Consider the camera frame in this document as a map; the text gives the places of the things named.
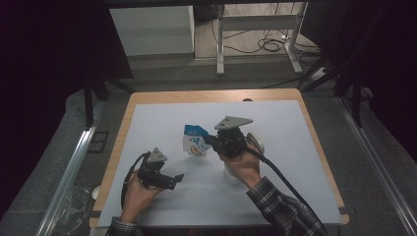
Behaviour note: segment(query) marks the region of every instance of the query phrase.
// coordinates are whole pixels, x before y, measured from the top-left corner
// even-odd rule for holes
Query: hand
[[[258,149],[248,143],[248,148],[259,152]],[[254,155],[243,151],[242,154],[229,158],[223,154],[218,155],[224,163],[229,166],[233,175],[242,181],[248,188],[252,189],[261,181],[260,161]]]
[[[134,222],[138,215],[151,204],[153,198],[162,191],[163,189],[159,188],[152,190],[145,188],[138,177],[138,171],[134,171],[129,180],[120,220],[126,223]]]

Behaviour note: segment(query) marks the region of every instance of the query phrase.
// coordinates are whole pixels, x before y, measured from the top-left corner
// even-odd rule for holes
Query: white surface
[[[262,139],[265,155],[287,177],[323,223],[341,223],[328,179],[298,102],[251,101],[137,105],[109,196],[98,226],[108,226],[121,213],[122,183],[136,158],[154,147],[168,157],[161,173],[185,174],[174,191],[159,194],[140,218],[146,226],[268,224],[246,195],[245,185],[231,185],[223,162],[212,150],[203,158],[183,152],[184,125],[200,125],[216,134],[214,125],[226,115],[252,118],[241,127]],[[283,193],[293,196],[276,174],[261,164],[261,174]]]
[[[191,6],[110,9],[127,56],[194,51]]]

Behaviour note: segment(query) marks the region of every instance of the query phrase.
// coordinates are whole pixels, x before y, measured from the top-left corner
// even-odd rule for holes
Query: wooden board
[[[323,149],[317,138],[313,124],[305,107],[301,94],[297,89],[257,89],[257,90],[206,90],[206,91],[169,91],[169,92],[139,92],[132,95],[113,152],[111,154],[103,182],[101,184],[100,193],[94,205],[94,211],[102,211],[105,200],[108,196],[112,180],[115,175],[117,165],[126,136],[131,124],[132,115],[136,104],[159,104],[159,103],[184,103],[184,102],[221,102],[221,101],[241,101],[244,98],[252,98],[255,101],[262,100],[297,100],[304,115],[306,124],[312,135],[313,142],[316,146],[322,166],[328,177],[338,207],[344,207],[344,203],[337,190],[328,162],[324,155]],[[97,225],[97,218],[90,219],[90,226]],[[348,222],[348,215],[342,216],[343,224]]]

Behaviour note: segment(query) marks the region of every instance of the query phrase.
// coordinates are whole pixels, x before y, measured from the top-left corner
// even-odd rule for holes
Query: gray bracket
[[[166,158],[166,156],[159,150],[159,148],[155,147],[152,153],[150,154],[150,157],[148,158],[147,163],[160,162],[160,161],[165,161],[167,159],[168,158]]]
[[[220,123],[218,123],[214,128],[216,130],[229,130],[239,126],[247,125],[254,122],[252,119],[226,116]]]

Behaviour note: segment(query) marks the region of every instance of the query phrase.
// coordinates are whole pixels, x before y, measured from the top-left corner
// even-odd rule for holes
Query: sleeve
[[[300,201],[282,194],[264,177],[247,192],[278,235],[327,235],[313,213]]]
[[[113,217],[105,236],[135,236],[137,223],[125,223],[119,217]]]

